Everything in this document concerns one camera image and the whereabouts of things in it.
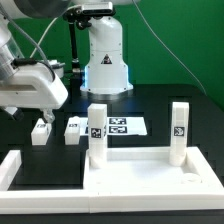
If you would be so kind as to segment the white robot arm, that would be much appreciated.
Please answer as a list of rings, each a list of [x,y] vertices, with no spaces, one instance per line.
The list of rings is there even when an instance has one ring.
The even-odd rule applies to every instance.
[[[9,25],[20,18],[62,16],[71,26],[89,30],[90,60],[80,90],[98,99],[132,89],[122,57],[122,26],[113,18],[116,5],[131,0],[0,0],[0,109],[16,119],[23,108],[37,108],[54,121],[68,92],[46,57],[25,58]]]

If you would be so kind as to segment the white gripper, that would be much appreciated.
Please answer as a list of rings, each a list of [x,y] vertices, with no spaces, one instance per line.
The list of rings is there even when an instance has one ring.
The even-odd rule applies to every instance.
[[[43,64],[22,66],[13,76],[0,81],[0,106],[14,120],[21,121],[20,108],[42,109],[42,119],[49,130],[55,120],[52,109],[59,109],[68,92],[58,76],[52,78]]]

